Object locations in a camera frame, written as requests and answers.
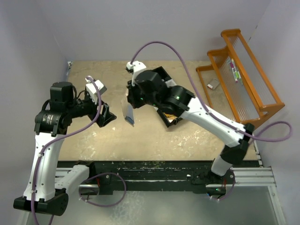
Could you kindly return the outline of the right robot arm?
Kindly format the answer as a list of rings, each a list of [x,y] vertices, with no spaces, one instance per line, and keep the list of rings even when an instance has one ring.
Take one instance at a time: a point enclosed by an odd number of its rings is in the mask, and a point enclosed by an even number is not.
[[[176,85],[163,67],[137,73],[130,70],[130,73],[132,79],[127,83],[127,100],[133,108],[154,106],[165,114],[201,126],[223,141],[224,148],[208,173],[211,182],[220,183],[230,167],[244,159],[250,139],[247,134],[253,133],[253,124],[237,123],[212,109],[205,111],[194,93]]]

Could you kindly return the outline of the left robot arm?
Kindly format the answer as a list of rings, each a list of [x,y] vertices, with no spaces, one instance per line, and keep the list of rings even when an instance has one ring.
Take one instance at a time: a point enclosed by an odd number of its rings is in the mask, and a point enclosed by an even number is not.
[[[116,119],[101,95],[105,85],[89,76],[84,99],[80,99],[70,82],[56,82],[50,87],[50,99],[35,117],[35,154],[28,185],[21,197],[14,200],[17,210],[61,216],[71,195],[84,181],[91,184],[97,173],[93,163],[77,163],[66,175],[56,180],[58,158],[72,120],[88,116],[100,128]]]

